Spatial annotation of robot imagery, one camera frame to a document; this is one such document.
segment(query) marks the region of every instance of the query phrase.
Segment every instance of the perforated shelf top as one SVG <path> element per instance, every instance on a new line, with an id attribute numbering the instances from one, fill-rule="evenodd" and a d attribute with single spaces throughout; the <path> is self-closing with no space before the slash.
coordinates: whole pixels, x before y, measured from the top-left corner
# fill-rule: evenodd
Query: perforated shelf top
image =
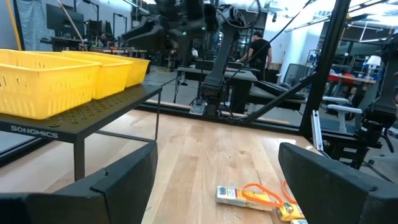
<path id="1" fill-rule="evenodd" d="M 0 131 L 75 142 L 78 138 L 91 135 L 161 91 L 161 86 L 137 85 L 45 120 L 0 114 Z"/>

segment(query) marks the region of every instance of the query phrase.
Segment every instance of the shelf leg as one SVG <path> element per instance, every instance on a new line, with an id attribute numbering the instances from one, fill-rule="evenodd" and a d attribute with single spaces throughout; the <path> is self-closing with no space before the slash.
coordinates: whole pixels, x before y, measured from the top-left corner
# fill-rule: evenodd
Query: shelf leg
<path id="1" fill-rule="evenodd" d="M 78 139 L 73 145 L 75 181 L 85 177 L 85 140 Z"/>

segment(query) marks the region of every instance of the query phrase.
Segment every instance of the black t-shirt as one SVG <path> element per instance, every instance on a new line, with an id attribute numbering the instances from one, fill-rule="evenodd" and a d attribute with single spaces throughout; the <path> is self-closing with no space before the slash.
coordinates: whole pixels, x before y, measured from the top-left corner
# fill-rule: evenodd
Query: black t-shirt
<path id="1" fill-rule="evenodd" d="M 265 65 L 267 62 L 268 50 L 271 48 L 269 42 L 264 39 L 258 39 L 251 42 L 249 48 L 253 49 L 252 56 L 256 55 L 257 52 L 261 49 L 261 51 L 256 55 L 254 59 L 251 60 L 251 62 L 261 61 L 261 63 Z"/>

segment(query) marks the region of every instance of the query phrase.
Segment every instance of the box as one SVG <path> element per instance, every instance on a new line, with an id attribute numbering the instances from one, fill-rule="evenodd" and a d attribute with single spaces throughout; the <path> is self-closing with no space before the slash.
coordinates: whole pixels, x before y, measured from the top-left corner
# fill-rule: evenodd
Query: box
<path id="1" fill-rule="evenodd" d="M 243 193 L 250 195 L 254 198 L 258 198 L 265 202 L 272 202 L 268 194 L 264 192 L 254 192 L 250 190 L 227 188 L 223 186 L 217 187 L 216 201 L 218 203 L 225 203 L 228 205 L 235 205 L 239 207 L 253 208 L 268 212 L 271 212 L 272 209 L 274 208 L 272 206 L 264 205 L 263 203 L 256 203 L 249 201 L 243 196 Z"/>

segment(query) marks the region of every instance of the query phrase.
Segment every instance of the red object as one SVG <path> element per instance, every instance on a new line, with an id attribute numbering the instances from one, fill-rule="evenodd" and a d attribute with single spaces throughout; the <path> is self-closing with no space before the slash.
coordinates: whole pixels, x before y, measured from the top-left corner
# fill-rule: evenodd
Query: red object
<path id="1" fill-rule="evenodd" d="M 340 78 L 335 75 L 329 75 L 328 80 L 332 82 L 338 82 Z"/>
<path id="2" fill-rule="evenodd" d="M 344 75 L 348 76 L 348 77 L 354 77 L 354 75 L 350 74 L 350 73 L 346 73 Z M 339 79 L 340 79 L 340 77 L 338 77 L 336 75 L 329 75 L 329 77 L 328 77 L 328 80 L 332 81 L 332 82 L 338 82 Z M 343 83 L 344 84 L 354 84 L 355 80 L 348 80 L 348 79 L 343 78 Z"/>
<path id="3" fill-rule="evenodd" d="M 354 77 L 354 75 L 353 74 L 350 74 L 350 73 L 346 73 L 346 74 L 344 74 L 345 76 L 348 76 L 348 77 Z M 343 79 L 343 83 L 344 84 L 354 84 L 355 83 L 355 80 L 348 80 L 348 79 Z"/>

